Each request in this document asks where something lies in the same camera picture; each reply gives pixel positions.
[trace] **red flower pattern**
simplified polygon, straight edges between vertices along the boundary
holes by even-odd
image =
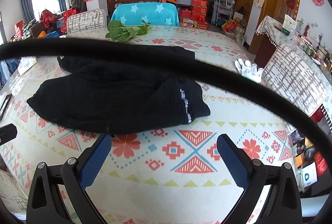
[[[162,44],[162,43],[165,43],[165,41],[163,39],[159,39],[159,38],[153,39],[152,42],[153,42],[153,44]]]
[[[243,142],[243,145],[243,150],[251,159],[259,159],[258,153],[261,151],[261,148],[259,145],[256,145],[256,141],[254,139],[250,139],[250,142],[246,139]]]
[[[41,118],[41,117],[39,117],[38,121],[39,121],[39,122],[38,122],[38,126],[41,127],[41,128],[46,127],[46,123],[48,122],[48,121],[44,120],[44,119]]]
[[[223,49],[219,46],[211,46],[211,48],[214,50],[214,51],[223,51]]]
[[[133,157],[134,151],[140,149],[141,142],[135,140],[137,138],[136,134],[130,135],[119,135],[117,136],[118,139],[112,139],[112,146],[116,147],[113,150],[113,154],[117,157],[124,155],[125,158]]]
[[[20,105],[21,105],[21,100],[19,100],[19,101],[16,103],[16,105],[15,105],[15,107],[14,107],[14,110],[17,111],[17,109],[20,107]]]

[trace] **table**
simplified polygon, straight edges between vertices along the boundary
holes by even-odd
[[[275,19],[271,18],[270,16],[265,16],[263,21],[258,26],[256,33],[257,34],[266,34],[269,37],[270,42],[275,46],[278,47],[280,44],[284,44],[290,49],[295,52],[305,63],[306,65],[315,73],[318,79],[322,82],[325,86],[327,97],[323,102],[323,112],[326,117],[327,122],[332,129],[332,85],[331,82],[326,78],[324,73],[321,69],[316,65],[313,60],[298,46],[293,42],[293,39],[288,38],[284,35],[281,31],[276,29],[276,27],[281,28],[282,24]]]
[[[105,39],[106,33],[101,28],[67,37]],[[181,46],[194,51],[198,60],[230,71],[237,71],[235,60],[247,59],[243,48],[228,37],[185,27],[153,26],[131,43]],[[56,58],[39,58],[22,77],[15,73],[2,91],[11,91],[14,97],[1,126],[14,123],[18,134],[0,147],[0,154],[26,194],[39,162],[62,164],[78,157],[99,136],[47,122],[26,104],[42,82],[67,74]],[[237,95],[199,84],[210,116],[190,125],[113,139],[109,157],[94,184],[86,189],[108,223],[220,223],[243,191],[216,150],[216,139],[223,133],[251,158],[269,165],[286,161],[293,165],[286,128],[279,117]],[[257,219],[267,191],[265,188],[249,223]],[[73,221],[79,223],[63,187],[61,193]]]

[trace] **floor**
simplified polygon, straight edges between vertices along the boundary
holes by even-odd
[[[211,32],[216,32],[216,33],[222,33],[222,30],[220,27],[217,27],[213,24],[208,23],[207,26],[207,30],[211,31]],[[250,60],[250,62],[254,62],[256,55],[255,54],[251,54],[245,47],[243,47],[245,54],[247,55],[248,59]]]

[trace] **black jacket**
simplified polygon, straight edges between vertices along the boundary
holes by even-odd
[[[195,58],[181,47],[146,46]],[[27,103],[42,118],[95,133],[131,134],[210,115],[194,80],[116,62],[58,58],[72,74],[47,80]]]

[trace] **gift box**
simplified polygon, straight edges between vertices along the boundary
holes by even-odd
[[[198,7],[206,7],[208,5],[207,1],[203,0],[193,0],[192,6],[198,6]]]
[[[192,10],[193,13],[197,13],[197,14],[206,14],[207,11],[208,11],[206,6],[205,7],[192,6],[191,10]]]
[[[205,22],[205,18],[206,18],[205,14],[199,14],[199,13],[191,14],[191,19],[194,21]]]
[[[207,30],[208,29],[208,24],[206,22],[196,22],[196,27],[195,28]]]
[[[190,19],[191,13],[192,13],[192,11],[190,9],[181,8],[180,9],[180,15],[179,15],[179,17],[180,18],[188,18],[188,19]]]

